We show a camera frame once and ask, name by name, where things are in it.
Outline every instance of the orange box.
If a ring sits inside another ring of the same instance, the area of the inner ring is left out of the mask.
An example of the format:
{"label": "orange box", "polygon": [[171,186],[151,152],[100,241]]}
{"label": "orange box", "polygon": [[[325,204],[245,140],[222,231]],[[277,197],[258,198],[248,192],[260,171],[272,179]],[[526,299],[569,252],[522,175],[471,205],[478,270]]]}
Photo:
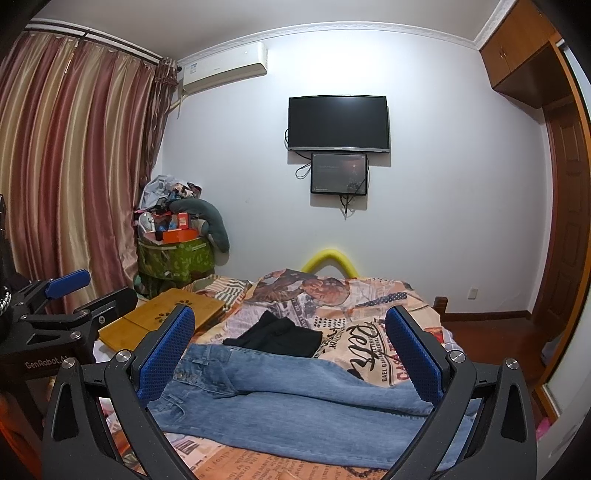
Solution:
{"label": "orange box", "polygon": [[166,230],[162,232],[162,242],[165,244],[177,244],[179,242],[188,242],[197,238],[197,231],[192,229],[176,228],[175,230]]}
{"label": "orange box", "polygon": [[189,228],[189,214],[187,212],[181,212],[177,215],[178,222],[177,225],[182,230],[187,230]]}

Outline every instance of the wooden floor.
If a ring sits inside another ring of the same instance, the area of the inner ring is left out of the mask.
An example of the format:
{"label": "wooden floor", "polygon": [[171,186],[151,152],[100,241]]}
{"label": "wooden floor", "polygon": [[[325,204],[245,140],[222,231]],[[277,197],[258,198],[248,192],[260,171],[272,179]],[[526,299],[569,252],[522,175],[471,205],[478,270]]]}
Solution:
{"label": "wooden floor", "polygon": [[[530,391],[544,372],[540,360],[547,335],[525,318],[442,322],[473,362],[500,365],[505,358],[515,358],[525,375]],[[532,402],[536,425],[544,417]]]}

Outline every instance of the curtain rod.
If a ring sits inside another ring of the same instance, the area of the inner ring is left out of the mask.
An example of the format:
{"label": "curtain rod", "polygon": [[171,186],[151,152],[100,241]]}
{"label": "curtain rod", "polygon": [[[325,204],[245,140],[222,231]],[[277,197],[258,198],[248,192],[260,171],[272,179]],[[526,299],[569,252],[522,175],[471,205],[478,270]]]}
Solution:
{"label": "curtain rod", "polygon": [[133,43],[127,42],[107,33],[94,30],[92,28],[87,28],[83,27],[82,25],[71,24],[68,22],[46,20],[44,18],[33,18],[25,27],[25,30],[61,33],[71,37],[85,38],[87,40],[92,40],[96,43],[104,45],[105,47],[115,48],[116,50],[129,53],[135,57],[154,64],[158,64],[158,62],[162,59],[160,55],[157,55],[154,52]]}

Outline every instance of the blue gripper pad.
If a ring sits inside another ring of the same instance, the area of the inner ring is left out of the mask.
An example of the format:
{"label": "blue gripper pad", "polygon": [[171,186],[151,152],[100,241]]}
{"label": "blue gripper pad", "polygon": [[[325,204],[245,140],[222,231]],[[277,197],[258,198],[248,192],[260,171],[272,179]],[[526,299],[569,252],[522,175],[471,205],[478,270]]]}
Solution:
{"label": "blue gripper pad", "polygon": [[90,283],[90,274],[86,270],[76,270],[63,277],[51,280],[45,289],[49,300],[60,299],[73,291],[80,290]]}
{"label": "blue gripper pad", "polygon": [[386,334],[417,389],[418,396],[437,406],[443,398],[441,371],[396,308],[386,313]]}
{"label": "blue gripper pad", "polygon": [[161,340],[154,346],[150,356],[139,371],[139,403],[146,408],[157,400],[166,384],[172,379],[184,350],[195,330],[195,315],[184,307]]}

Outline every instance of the metal screw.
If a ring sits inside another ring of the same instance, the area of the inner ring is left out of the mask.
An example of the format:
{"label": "metal screw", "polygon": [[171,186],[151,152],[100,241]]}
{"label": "metal screw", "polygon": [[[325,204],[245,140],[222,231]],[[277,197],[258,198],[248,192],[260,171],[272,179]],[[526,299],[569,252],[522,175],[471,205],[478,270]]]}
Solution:
{"label": "metal screw", "polygon": [[126,362],[127,360],[129,360],[131,358],[131,352],[129,350],[121,350],[120,352],[117,352],[117,355],[115,355],[115,358],[117,359],[118,362]]}
{"label": "metal screw", "polygon": [[519,368],[519,362],[514,358],[508,358],[505,360],[505,364],[512,370],[517,370]]}
{"label": "metal screw", "polygon": [[457,364],[462,364],[466,361],[466,355],[464,354],[464,352],[461,352],[459,350],[452,350],[451,352],[449,352],[449,358],[452,359],[452,362],[455,362]]}
{"label": "metal screw", "polygon": [[72,368],[76,364],[76,359],[69,356],[66,358],[62,363],[62,367],[64,368]]}

